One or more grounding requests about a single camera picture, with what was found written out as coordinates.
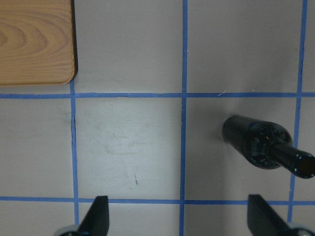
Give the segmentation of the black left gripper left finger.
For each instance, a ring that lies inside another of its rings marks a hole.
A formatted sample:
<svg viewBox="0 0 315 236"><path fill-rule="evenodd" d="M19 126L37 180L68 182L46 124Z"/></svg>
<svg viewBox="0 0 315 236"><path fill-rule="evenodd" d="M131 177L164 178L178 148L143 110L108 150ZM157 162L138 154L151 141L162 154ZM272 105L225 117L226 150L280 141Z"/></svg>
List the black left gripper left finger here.
<svg viewBox="0 0 315 236"><path fill-rule="evenodd" d="M106 236L109 231L107 196L97 196L78 228L80 236Z"/></svg>

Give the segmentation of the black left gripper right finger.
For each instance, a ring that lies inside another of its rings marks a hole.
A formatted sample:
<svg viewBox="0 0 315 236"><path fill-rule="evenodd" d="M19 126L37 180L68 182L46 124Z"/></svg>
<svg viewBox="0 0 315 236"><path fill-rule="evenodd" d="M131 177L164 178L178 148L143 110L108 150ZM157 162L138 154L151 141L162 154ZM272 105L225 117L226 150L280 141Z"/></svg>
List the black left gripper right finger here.
<svg viewBox="0 0 315 236"><path fill-rule="evenodd" d="M248 196L247 225L253 236L288 236L290 227L260 195Z"/></svg>

